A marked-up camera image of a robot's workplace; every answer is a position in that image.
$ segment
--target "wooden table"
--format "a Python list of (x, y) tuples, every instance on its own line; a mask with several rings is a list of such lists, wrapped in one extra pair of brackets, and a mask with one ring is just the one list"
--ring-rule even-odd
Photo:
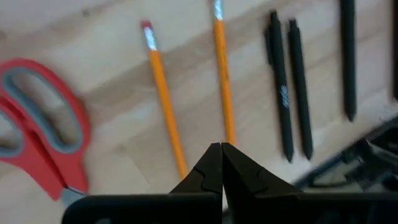
[[(225, 0), (237, 147), (292, 182), (395, 116), (391, 2), (357, 0), (358, 117), (350, 123), (343, 112), (337, 0)], [(296, 17), (302, 30), (315, 146), (310, 162), (301, 151), (290, 69), (294, 163), (282, 153), (274, 75), (262, 35), (271, 9), (279, 11), (284, 24)], [(87, 107), (93, 128), (85, 155), (91, 194), (168, 192), (179, 182), (141, 19), (150, 19), (154, 26), (191, 168), (210, 143), (225, 138), (207, 1), (0, 2), (0, 61), (25, 57), (45, 64)], [(35, 87), (30, 95), (60, 129), (70, 130), (59, 100), (46, 94), (41, 84), (23, 81), (25, 91)], [(9, 133), (5, 125), (0, 127)], [(24, 171), (0, 163), (2, 224), (59, 223), (63, 209)]]

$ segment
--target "pink eraser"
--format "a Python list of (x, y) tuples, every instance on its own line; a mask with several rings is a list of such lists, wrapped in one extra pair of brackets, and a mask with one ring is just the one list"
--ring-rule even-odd
[(152, 28), (152, 24), (149, 22), (149, 20), (141, 21), (141, 27), (142, 27), (143, 29), (144, 29), (144, 28), (147, 28), (147, 27)]

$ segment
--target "scissor handle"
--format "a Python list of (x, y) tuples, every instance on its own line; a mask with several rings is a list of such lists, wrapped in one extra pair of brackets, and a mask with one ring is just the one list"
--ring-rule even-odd
[[(79, 127), (77, 142), (65, 144), (60, 140), (39, 107), (14, 84), (12, 76), (20, 73), (39, 78), (52, 87), (68, 106)], [(0, 65), (0, 97), (0, 110), (24, 138), (22, 148), (14, 153), (0, 147), (0, 160), (24, 169), (54, 200), (60, 197), (65, 187), (87, 192), (88, 184), (81, 160), (91, 140), (90, 122), (79, 99), (66, 84), (45, 66), (33, 60), (17, 58)]]

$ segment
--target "pen clip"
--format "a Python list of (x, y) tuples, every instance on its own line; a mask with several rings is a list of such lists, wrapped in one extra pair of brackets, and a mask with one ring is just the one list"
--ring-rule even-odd
[(270, 27), (268, 27), (265, 30), (264, 36), (266, 38), (266, 51), (267, 51), (268, 63), (270, 65), (274, 65), (274, 61), (273, 61), (273, 58), (272, 58), (271, 28)]

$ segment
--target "black pen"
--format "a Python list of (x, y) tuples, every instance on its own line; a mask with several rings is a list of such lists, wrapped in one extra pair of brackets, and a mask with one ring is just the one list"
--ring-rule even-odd
[(310, 112), (307, 100), (307, 85), (305, 83), (305, 71), (300, 29), (296, 20), (289, 21), (289, 50), (292, 63), (292, 74), (297, 96), (298, 118), (300, 120), (300, 132), (302, 147), (308, 160), (312, 158), (313, 145), (310, 124)]
[(282, 32), (276, 11), (271, 12), (271, 24), (266, 30), (268, 61), (275, 73), (275, 88), (279, 107), (280, 128), (284, 153), (289, 162), (293, 159), (292, 127), (290, 123), (290, 102), (287, 90)]
[(343, 57), (344, 108), (353, 122), (356, 115), (355, 84), (355, 0), (340, 0)]
[(393, 45), (393, 56), (392, 56), (392, 64), (393, 64), (393, 91), (394, 91), (394, 98), (398, 100), (398, 1), (393, 1), (393, 12), (392, 12), (392, 25), (393, 25), (393, 38), (392, 38), (392, 45)]

